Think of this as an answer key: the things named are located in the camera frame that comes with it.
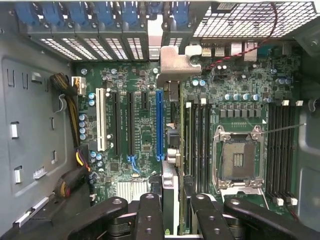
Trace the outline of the long black expansion slot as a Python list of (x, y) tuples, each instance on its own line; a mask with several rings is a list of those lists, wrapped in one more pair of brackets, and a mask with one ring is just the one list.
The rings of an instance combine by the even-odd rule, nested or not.
[(115, 155), (121, 155), (121, 107), (120, 95), (118, 92), (113, 93), (113, 116), (114, 116), (114, 139), (115, 139)]
[(135, 98), (133, 92), (128, 92), (127, 100), (127, 155), (132, 157), (135, 155)]

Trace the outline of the CPU socket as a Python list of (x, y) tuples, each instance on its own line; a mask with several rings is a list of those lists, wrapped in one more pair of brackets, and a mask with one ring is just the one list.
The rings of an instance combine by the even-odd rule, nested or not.
[[(264, 183), (265, 137), (261, 125), (248, 130), (227, 130), (216, 127), (213, 135), (212, 183), (214, 190), (235, 186), (261, 188)], [(217, 181), (221, 144), (224, 142), (222, 166)]]

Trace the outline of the blue card latch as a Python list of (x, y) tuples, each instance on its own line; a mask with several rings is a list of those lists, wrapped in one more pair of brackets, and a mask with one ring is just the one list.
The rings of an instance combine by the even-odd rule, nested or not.
[(89, 24), (89, 18), (84, 2), (72, 1), (66, 3), (70, 13), (71, 19), (80, 26), (87, 26)]
[(135, 1), (123, 1), (120, 3), (122, 20), (129, 26), (138, 24), (138, 10)]
[(97, 2), (95, 4), (95, 14), (97, 20), (105, 26), (112, 26), (114, 24), (113, 8), (110, 2)]
[(41, 4), (44, 18), (51, 25), (60, 26), (64, 17), (58, 2), (44, 2)]
[(16, 2), (15, 11), (18, 18), (25, 24), (30, 26), (38, 26), (40, 21), (37, 11), (32, 2)]
[(178, 27), (186, 26), (189, 23), (189, 2), (173, 1), (171, 12)]

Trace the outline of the black open PC case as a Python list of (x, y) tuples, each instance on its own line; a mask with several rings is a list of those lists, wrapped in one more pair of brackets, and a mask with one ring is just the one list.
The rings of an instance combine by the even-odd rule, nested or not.
[[(17, 2), (33, 3), (39, 25), (18, 18)], [(44, 2), (59, 3), (61, 25), (47, 22)], [(84, 2), (88, 25), (71, 19), (69, 2)], [(98, 21), (97, 2), (110, 2), (113, 25)], [(137, 25), (123, 21), (121, 2), (136, 2)], [(187, 25), (176, 25), (172, 2), (189, 2)], [(201, 54), (190, 58), (201, 66), (199, 73), (204, 71), (202, 61), (215, 67), (229, 60), (300, 58), (298, 124), (307, 125), (298, 127), (298, 205), (293, 215), (269, 210), (320, 232), (320, 0), (0, 0), (0, 237), (22, 227), (53, 197), (67, 199), (82, 192), (89, 194), (90, 207), (105, 201), (93, 202), (91, 170), (80, 144), (77, 65), (160, 65), (164, 46), (177, 46), (181, 55), (187, 46), (200, 46)], [(235, 240), (256, 237), (255, 229), (224, 211), (225, 201), (241, 197), (220, 202), (185, 185), (184, 232), (172, 235), (177, 183), (169, 186), (160, 175), (145, 193), (160, 198), (164, 240), (204, 240), (191, 205), (195, 194), (210, 198)], [(67, 240), (70, 220), (46, 240)]]

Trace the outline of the silver chipset heatsink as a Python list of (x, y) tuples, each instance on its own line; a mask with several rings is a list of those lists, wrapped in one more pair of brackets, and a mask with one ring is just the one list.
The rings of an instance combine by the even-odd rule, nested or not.
[(130, 203), (135, 196), (148, 192), (146, 181), (123, 181), (116, 184), (116, 196), (123, 198)]

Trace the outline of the short black expansion slot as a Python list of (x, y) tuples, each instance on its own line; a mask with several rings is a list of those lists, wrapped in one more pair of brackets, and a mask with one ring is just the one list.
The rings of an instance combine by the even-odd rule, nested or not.
[(141, 92), (141, 109), (147, 111), (149, 109), (149, 98), (146, 91)]

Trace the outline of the white expansion slot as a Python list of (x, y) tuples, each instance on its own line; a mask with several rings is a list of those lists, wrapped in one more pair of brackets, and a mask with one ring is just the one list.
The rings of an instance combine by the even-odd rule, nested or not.
[(97, 88), (96, 94), (96, 128), (97, 128), (97, 150), (107, 149), (107, 117), (106, 117), (106, 89)]

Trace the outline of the blue expansion slot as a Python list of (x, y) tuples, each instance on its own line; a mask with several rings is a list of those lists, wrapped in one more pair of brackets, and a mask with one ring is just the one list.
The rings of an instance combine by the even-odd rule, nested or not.
[(164, 92), (155, 92), (156, 109), (156, 160), (161, 162), (165, 158), (164, 154)]

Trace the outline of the green motherboard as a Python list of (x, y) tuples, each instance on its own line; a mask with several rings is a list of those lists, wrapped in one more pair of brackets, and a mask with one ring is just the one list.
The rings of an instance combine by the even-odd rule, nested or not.
[[(261, 57), (254, 62), (227, 60), (214, 67), (201, 62), (204, 70), (183, 82), (184, 87), (184, 186), (213, 195), (223, 202), (213, 186), (213, 136), (218, 125), (227, 130), (262, 131), (297, 125), (300, 100), (297, 56)], [(91, 62), (78, 64), (78, 134), (83, 156), (90, 169), (88, 184), (97, 204), (116, 196), (118, 182), (144, 182), (148, 191), (158, 176), (173, 186), (177, 170), (167, 161), (179, 144), (179, 107), (170, 102), (157, 84), (158, 62)], [(98, 151), (96, 89), (104, 88), (106, 150)], [(156, 159), (156, 91), (163, 91), (164, 160)], [(134, 156), (128, 156), (127, 93), (134, 94)], [(142, 110), (141, 93), (148, 93), (148, 110)], [(121, 155), (115, 155), (113, 93), (120, 96)], [(294, 215), (298, 128), (263, 134), (264, 182), (262, 190), (269, 209)], [(238, 192), (239, 197), (266, 207), (263, 196)]]

